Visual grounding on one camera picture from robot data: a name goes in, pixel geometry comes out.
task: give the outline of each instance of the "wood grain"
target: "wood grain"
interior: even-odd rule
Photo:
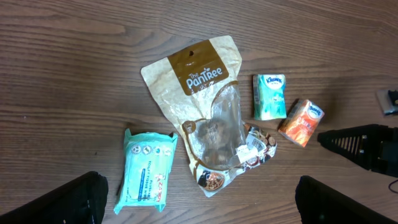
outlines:
[[[298,223],[294,190],[310,175],[398,221],[392,177],[253,121],[251,78],[284,73],[285,101],[309,98],[326,115],[317,133],[383,118],[374,96],[398,85],[396,0],[0,0],[0,213],[96,170],[109,182],[104,223]],[[169,133],[140,69],[185,46],[231,35],[245,121],[279,142],[275,158],[212,198],[197,187],[178,142],[164,212],[113,206],[123,132]]]

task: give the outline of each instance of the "orange tissue pack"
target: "orange tissue pack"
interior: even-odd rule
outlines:
[[[289,113],[280,132],[292,142],[305,147],[325,113],[309,100],[299,100]]]

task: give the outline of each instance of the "teal wet wipes package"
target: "teal wet wipes package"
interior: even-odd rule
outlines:
[[[167,181],[172,170],[177,134],[142,133],[124,135],[124,180],[114,207],[118,214],[123,206],[166,206]]]
[[[286,118],[285,86],[285,75],[255,75],[253,77],[254,119],[267,121]]]

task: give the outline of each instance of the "the pantree pouch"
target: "the pantree pouch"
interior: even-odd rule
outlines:
[[[300,100],[279,128],[279,132],[292,142],[305,147],[324,112],[309,100]]]
[[[124,179],[114,212],[123,206],[166,206],[167,181],[172,170],[177,134],[171,137],[158,133],[131,136],[124,133]]]
[[[253,76],[254,119],[267,121],[286,118],[284,75]]]
[[[234,167],[257,153],[246,145],[241,120],[237,81],[241,63],[232,38],[223,36],[141,70],[156,103],[183,137],[192,174],[208,197],[231,182]],[[203,185],[202,175],[211,184]]]

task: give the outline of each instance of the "sealed plastic bag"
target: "sealed plastic bag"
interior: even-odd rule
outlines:
[[[123,206],[155,206],[162,211],[166,205],[167,181],[172,169],[178,136],[158,133],[124,135],[124,180],[114,212]]]
[[[258,153],[246,145],[241,120],[241,62],[232,38],[223,36],[141,70],[156,103],[183,137],[191,172],[207,197],[228,185],[241,173],[235,167]]]

